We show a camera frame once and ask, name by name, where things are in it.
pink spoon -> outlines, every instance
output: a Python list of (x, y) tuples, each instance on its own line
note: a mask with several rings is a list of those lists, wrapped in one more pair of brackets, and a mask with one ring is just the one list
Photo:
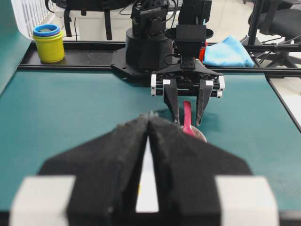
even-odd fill
[(184, 101), (184, 126), (183, 131), (193, 137), (195, 137), (191, 129), (191, 104), (190, 101)]

blue lid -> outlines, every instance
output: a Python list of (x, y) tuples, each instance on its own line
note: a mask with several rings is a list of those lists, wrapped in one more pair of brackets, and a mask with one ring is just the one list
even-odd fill
[(33, 34), (35, 36), (53, 36), (58, 34), (61, 31), (61, 29), (59, 28), (59, 26), (55, 25), (55, 24), (43, 24), (40, 26), (36, 26), (33, 29)]

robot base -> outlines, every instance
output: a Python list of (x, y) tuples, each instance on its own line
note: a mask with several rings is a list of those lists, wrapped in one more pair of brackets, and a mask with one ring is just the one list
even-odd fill
[[(173, 51), (172, 40), (164, 34), (142, 39), (135, 37), (130, 28), (127, 30), (126, 47), (114, 52), (111, 65), (133, 78), (150, 77), (152, 71), (168, 67), (164, 58)], [(172, 57), (166, 57), (165, 61), (171, 64)]]

black cylindrical base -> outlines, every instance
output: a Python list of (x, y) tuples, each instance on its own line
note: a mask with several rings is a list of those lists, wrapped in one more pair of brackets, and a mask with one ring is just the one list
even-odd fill
[[(126, 62), (138, 70), (156, 71), (167, 67), (164, 58), (173, 53), (172, 40), (164, 34), (142, 39), (133, 35), (132, 28), (127, 30)], [(166, 57), (168, 64), (172, 57)]]

white basket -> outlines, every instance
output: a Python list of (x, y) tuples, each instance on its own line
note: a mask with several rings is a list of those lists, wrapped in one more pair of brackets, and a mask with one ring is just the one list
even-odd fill
[[(49, 23), (54, 14), (46, 9), (44, 0), (11, 0), (19, 31), (32, 38), (33, 28)], [(49, 8), (55, 11), (56, 5), (50, 0)]]

